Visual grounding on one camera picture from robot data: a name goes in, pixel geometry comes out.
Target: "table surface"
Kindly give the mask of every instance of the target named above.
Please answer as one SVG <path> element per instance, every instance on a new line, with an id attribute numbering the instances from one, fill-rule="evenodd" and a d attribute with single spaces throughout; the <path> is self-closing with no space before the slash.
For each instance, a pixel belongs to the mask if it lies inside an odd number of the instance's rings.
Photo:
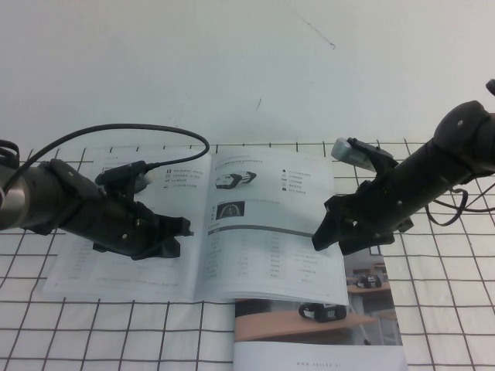
<path id="1" fill-rule="evenodd" d="M 380 145 L 401 160 L 421 144 L 403 141 Z M 329 143 L 260 146 L 328 157 L 332 149 Z M 224 148 L 233 146 L 213 145 L 211 151 Z M 157 147 L 67 146 L 43 159 L 61 158 L 87 175 L 100 154 L 148 149 Z M 24 160 L 28 154 L 23 153 Z M 339 194 L 354 192 L 359 182 L 374 176 L 341 162 L 333 162 L 333 174 Z M 478 179 L 463 188 L 479 195 L 494 180 Z M 441 200 L 459 201 L 450 193 Z M 495 206 L 495 189 L 472 207 L 490 206 Z M 452 216 L 449 209 L 436 204 L 431 211 L 440 221 Z M 381 247 L 410 370 L 492 369 L 493 216 L 464 213 L 447 227 L 432 225 L 424 210 L 412 219 L 412 229 L 396 235 L 392 245 Z M 62 242 L 63 232 L 59 230 L 46 237 L 23 230 L 0 234 L 0 368 L 231 370 L 233 303 L 74 302 L 43 297 L 40 288 L 63 248 Z"/>
<path id="2" fill-rule="evenodd" d="M 355 284 L 347 285 L 347 292 L 356 295 L 373 294 L 374 292 L 390 291 L 390 283 L 383 282 L 379 288 L 359 288 Z"/>
<path id="3" fill-rule="evenodd" d="M 315 332 L 328 332 L 342 328 L 368 325 L 377 321 L 367 315 L 347 313 L 338 321 L 318 323 L 301 317 L 298 311 L 274 311 L 243 315 L 235 320 L 235 341 L 262 340 L 284 335 L 305 335 Z"/>

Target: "white mat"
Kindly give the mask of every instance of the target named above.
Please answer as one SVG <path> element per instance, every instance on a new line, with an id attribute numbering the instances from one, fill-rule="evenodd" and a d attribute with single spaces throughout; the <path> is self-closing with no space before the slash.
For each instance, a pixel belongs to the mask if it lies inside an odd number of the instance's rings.
<path id="1" fill-rule="evenodd" d="M 332 148 L 323 143 L 272 146 L 321 156 L 329 156 Z M 418 146 L 381 144 L 397 159 Z M 212 146 L 212 151 L 222 148 Z M 94 157 L 109 150 L 65 147 L 46 158 L 57 156 L 87 175 Z M 354 192 L 358 182 L 374 176 L 339 162 L 333 165 L 339 193 Z M 490 177 L 466 188 L 480 194 L 493 181 Z M 442 198 L 453 200 L 451 195 Z M 486 206 L 495 206 L 495 190 L 473 205 Z M 440 220 L 452 215 L 440 206 L 432 212 L 448 213 L 437 214 Z M 495 368 L 495 222 L 488 214 L 466 213 L 461 219 L 437 227 L 420 213 L 413 217 L 412 230 L 382 248 L 413 371 Z M 39 289 L 62 240 L 63 231 L 47 237 L 23 230 L 0 234 L 0 367 L 231 370 L 232 304 L 47 301 Z"/>

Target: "black grid line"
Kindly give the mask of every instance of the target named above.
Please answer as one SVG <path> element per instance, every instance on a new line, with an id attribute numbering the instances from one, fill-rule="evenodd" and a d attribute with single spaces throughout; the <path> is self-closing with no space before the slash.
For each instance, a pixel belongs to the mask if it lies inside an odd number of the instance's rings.
<path id="1" fill-rule="evenodd" d="M 122 368 L 122 359 L 124 358 L 124 351 L 125 351 L 125 343 L 127 342 L 127 337 L 129 335 L 129 327 L 131 327 L 131 320 L 132 320 L 132 312 L 134 311 L 134 301 L 132 301 L 131 305 L 131 312 L 129 314 L 129 320 L 127 322 L 127 328 L 125 329 L 125 337 L 124 337 L 124 343 L 122 344 L 122 352 L 121 352 L 121 359 L 118 363 L 118 370 Z"/>
<path id="2" fill-rule="evenodd" d="M 93 321 L 91 322 L 90 331 L 89 331 L 89 333 L 87 334 L 86 348 L 84 348 L 84 355 L 83 355 L 83 358 L 82 358 L 82 359 L 78 359 L 78 360 L 80 360 L 80 361 L 81 361 L 81 364 L 80 364 L 80 371 L 83 371 L 83 368 L 84 368 L 84 362 L 89 360 L 89 359 L 86 359 L 87 349 L 88 349 L 88 348 L 89 348 L 89 346 L 90 346 L 91 333 L 92 333 L 92 331 L 93 331 L 94 323 L 96 322 L 96 316 L 98 315 L 98 309 L 99 309 L 99 307 L 100 307 L 100 299 L 98 299 L 98 303 L 96 304 L 96 308 L 94 309 Z"/>
<path id="3" fill-rule="evenodd" d="M 478 179 L 475 179 L 475 181 L 476 181 L 476 184 L 478 185 L 478 188 L 481 191 L 481 187 L 480 187 L 480 184 L 478 183 Z M 452 197 L 452 199 L 454 199 L 454 202 L 455 202 L 455 198 L 452 195 L 452 192 L 450 192 L 450 196 Z M 485 202 L 486 207 L 489 207 L 485 196 L 483 196 L 483 201 Z M 495 226 L 495 220 L 493 219 L 493 214 L 491 212 L 490 212 L 490 218 L 492 219 L 492 223 Z M 493 301 L 492 301 L 491 295 L 488 291 L 488 288 L 486 287 L 486 283 L 490 280 L 486 280 L 483 278 L 483 275 L 481 274 L 481 270 L 480 270 L 480 265 L 478 264 L 478 257 L 474 254 L 473 244 L 471 243 L 471 239 L 469 238 L 469 234 L 466 231 L 466 226 L 464 225 L 463 218 L 460 217 L 459 221 L 461 222 L 461 225 L 463 226 L 464 233 L 466 234 L 466 238 L 467 238 L 468 243 L 469 243 L 469 248 L 471 249 L 471 254 L 473 254 L 474 264 L 476 265 L 476 269 L 478 270 L 478 274 L 480 275 L 480 280 L 483 283 L 483 287 L 485 289 L 486 296 L 488 296 L 488 300 L 490 301 L 490 305 L 492 306 L 493 315 L 495 315 L 495 307 L 493 306 Z"/>
<path id="4" fill-rule="evenodd" d="M 409 151 L 409 146 L 408 146 L 407 141 L 404 140 L 404 142 L 405 142 L 405 146 L 406 146 L 406 148 L 408 150 L 408 154 L 411 154 L 411 152 Z M 447 282 L 447 285 L 449 287 L 450 296 L 452 297 L 452 303 L 454 304 L 454 310 L 456 311 L 457 321 L 459 322 L 459 326 L 460 326 L 461 332 L 463 334 L 464 342 L 466 344 L 466 350 L 467 350 L 467 353 L 468 353 L 468 356 L 469 356 L 469 360 L 470 360 L 471 364 L 473 364 L 473 356 L 471 355 L 471 350 L 469 349 L 469 344 L 467 342 L 466 333 L 464 332 L 463 323 L 461 321 L 461 318 L 459 317 L 459 311 L 458 311 L 457 306 L 456 306 L 456 299 L 454 298 L 454 293 L 452 291 L 452 285 L 450 284 L 450 280 L 449 280 L 449 276 L 447 274 L 446 266 L 445 266 L 445 264 L 443 262 L 442 255 L 440 254 L 439 244 L 438 244 L 437 239 L 436 239 L 436 236 L 435 236 L 435 231 L 433 230 L 433 223 L 432 223 L 432 221 L 429 218 L 428 218 L 428 223 L 429 223 L 429 226 L 430 226 L 430 230 L 432 231 L 432 236 L 433 236 L 433 240 L 435 242 L 436 251 L 439 254 L 440 264 L 442 265 L 443 273 L 445 275 L 445 281 Z M 426 339 L 428 341 L 428 347 L 429 347 L 429 334 L 427 334 Z M 433 358 L 433 355 L 431 353 L 430 353 L 430 356 L 432 357 L 432 362 L 434 362 L 434 358 Z"/>
<path id="5" fill-rule="evenodd" d="M 1 327 L 0 331 L 3 330 L 17 330 L 19 329 L 18 327 Z M 57 332 L 86 332 L 89 329 L 88 328 L 56 328 L 55 329 Z M 181 328 L 181 329 L 176 329 L 176 330 L 162 330 L 162 329 L 157 329 L 157 328 L 93 328 L 91 331 L 92 332 L 196 332 L 198 331 L 198 328 Z M 37 331 L 37 332 L 52 332 L 54 329 L 52 328 L 21 328 L 21 331 Z M 202 332 L 213 332 L 213 333 L 224 333 L 224 334 L 231 334 L 234 332 L 234 330 L 212 330 L 208 328 L 203 328 L 201 330 Z"/>
<path id="6" fill-rule="evenodd" d="M 0 303 L 26 303 L 26 301 L 23 300 L 0 300 Z M 102 301 L 101 299 L 94 300 L 94 301 L 78 301 L 78 300 L 65 300 L 65 301 L 36 301 L 37 304 L 102 304 L 102 305 L 122 305 L 122 304 L 128 304 L 131 305 L 132 301 Z M 154 304 L 172 304 L 172 305 L 195 305 L 195 304 L 214 304 L 214 305 L 235 305 L 235 302 L 217 302 L 217 301 L 191 301 L 191 302 L 184 302 L 184 301 L 134 301 L 135 304 L 147 304 L 147 305 L 154 305 Z"/>
<path id="7" fill-rule="evenodd" d="M 21 361 L 43 361 L 45 358 L 43 357 L 5 357 L 5 356 L 0 356 L 0 359 L 7 359 L 7 360 L 21 360 Z M 81 358 L 61 358 L 61 357 L 54 357 L 54 358 L 48 358 L 48 361 L 77 361 L 77 362 L 119 362 L 121 359 L 120 358 L 91 358 L 91 359 L 81 359 Z M 150 363 L 165 363 L 165 362 L 189 362 L 189 363 L 223 363 L 223 364 L 229 364 L 232 363 L 232 361 L 212 361 L 209 359 L 122 359 L 122 362 L 150 362 Z"/>
<path id="8" fill-rule="evenodd" d="M 472 305 L 434 305 L 434 304 L 395 304 L 396 308 L 417 308 L 417 307 L 425 307 L 425 308 L 492 308 L 492 305 L 488 304 L 472 304 Z"/>
<path id="9" fill-rule="evenodd" d="M 54 238 L 55 238 L 55 235 L 53 235 L 52 240 L 50 241 L 48 251 L 50 251 L 50 249 L 52 247 Z M 7 370 L 7 367 L 9 367 L 10 357 L 12 357 L 12 354 L 14 352 L 15 346 L 17 345 L 17 342 L 19 340 L 19 336 L 21 335 L 22 325 L 24 325 L 24 322 L 26 321 L 26 317 L 28 315 L 29 307 L 30 307 L 30 305 L 32 303 L 32 294 L 36 290 L 36 286 L 39 283 L 39 278 L 41 276 L 41 273 L 43 272 L 43 268 L 45 267 L 45 263 L 46 263 L 46 257 L 45 257 L 45 260 L 43 261 L 42 267 L 39 269 L 38 278 L 36 279 L 36 283 L 32 287 L 31 294 L 29 295 L 29 300 L 27 301 L 28 304 L 26 306 L 26 311 L 24 312 L 24 316 L 22 317 L 21 324 L 20 324 L 19 328 L 17 329 L 17 335 L 15 336 L 14 344 L 12 344 L 12 348 L 10 349 L 9 358 L 7 359 L 7 362 L 5 363 L 4 370 Z"/>
<path id="10" fill-rule="evenodd" d="M 412 271 L 411 271 L 411 265 L 409 263 L 409 258 L 408 258 L 408 252 L 405 248 L 405 243 L 404 243 L 404 238 L 402 237 L 402 235 L 400 235 L 401 237 L 401 244 L 402 244 L 402 249 L 404 250 L 404 254 L 405 254 L 405 260 L 406 260 L 406 263 L 408 265 L 408 271 L 409 271 L 409 276 L 412 278 Z M 418 299 L 418 291 L 416 289 L 416 285 L 414 283 L 414 281 L 411 281 L 411 284 L 412 284 L 412 290 L 413 292 L 415 293 L 415 300 L 417 303 L 419 303 L 419 299 Z M 418 311 L 419 311 L 419 318 L 421 319 L 421 324 L 423 326 L 423 330 L 426 332 L 426 326 L 425 326 L 425 318 L 424 318 L 424 315 L 423 315 L 423 312 L 421 310 L 421 306 L 417 305 L 418 307 Z M 430 360 L 432 361 L 433 363 L 433 354 L 432 354 L 432 347 L 430 346 L 430 341 L 428 340 L 428 336 L 425 336 L 425 340 L 426 340 L 426 346 L 428 347 L 428 353 L 429 353 L 429 356 L 430 356 Z"/>
<path id="11" fill-rule="evenodd" d="M 162 353 L 163 353 L 163 343 L 165 341 L 165 331 L 167 327 L 167 319 L 169 318 L 169 309 L 170 309 L 170 302 L 167 304 L 167 309 L 165 312 L 165 320 L 163 321 L 163 334 L 162 334 L 162 343 L 160 344 L 160 353 L 158 356 L 158 359 L 162 359 Z M 157 371 L 160 371 L 160 362 L 158 363 L 158 366 L 156 367 Z"/>
<path id="12" fill-rule="evenodd" d="M 59 317 L 56 319 L 56 324 L 55 324 L 55 328 L 53 329 L 53 335 L 52 335 L 52 338 L 51 340 L 49 341 L 49 345 L 48 345 L 48 350 L 46 350 L 46 356 L 45 356 L 45 359 L 43 360 L 43 367 L 42 367 L 42 371 L 45 369 L 46 367 L 46 361 L 48 360 L 48 355 L 50 354 L 50 350 L 52 348 L 52 344 L 53 344 L 53 340 L 55 339 L 55 335 L 56 335 L 56 330 L 58 329 L 59 327 L 59 323 L 60 323 L 60 319 L 62 318 L 62 312 L 63 312 L 63 306 L 65 305 L 65 303 L 63 302 L 62 303 L 62 306 L 60 307 L 60 313 L 59 313 Z"/>
<path id="13" fill-rule="evenodd" d="M 198 352 L 196 354 L 196 371 L 198 371 L 198 367 L 200 366 L 200 350 L 201 350 L 201 332 L 203 329 L 203 314 L 204 314 L 204 302 L 201 303 L 201 318 L 200 318 L 200 333 L 198 335 Z"/>

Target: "white wall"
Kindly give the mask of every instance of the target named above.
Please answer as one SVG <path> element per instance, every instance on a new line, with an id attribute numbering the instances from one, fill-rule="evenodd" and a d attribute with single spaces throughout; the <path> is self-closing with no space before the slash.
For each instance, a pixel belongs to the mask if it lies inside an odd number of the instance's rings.
<path id="1" fill-rule="evenodd" d="M 463 101 L 495 111 L 494 15 L 494 0 L 4 0 L 1 137 L 141 122 L 212 143 L 426 140 Z"/>

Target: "open booklet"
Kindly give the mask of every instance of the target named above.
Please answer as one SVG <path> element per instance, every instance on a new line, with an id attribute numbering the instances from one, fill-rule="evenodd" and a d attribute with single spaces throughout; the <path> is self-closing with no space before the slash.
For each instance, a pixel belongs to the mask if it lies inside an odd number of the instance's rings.
<path id="1" fill-rule="evenodd" d="M 94 163 L 90 179 L 104 168 L 162 162 L 191 151 L 108 155 Z M 334 193 L 330 166 L 310 155 L 236 147 L 157 168 L 135 199 L 155 213 L 190 220 L 194 235 L 177 237 L 180 257 L 133 261 L 98 253 L 90 241 L 67 235 L 43 291 L 115 300 L 243 297 L 347 304 L 339 247 L 316 252 L 310 238 Z"/>
<path id="2" fill-rule="evenodd" d="M 380 248 L 344 262 L 347 306 L 238 299 L 234 371 L 407 371 Z"/>

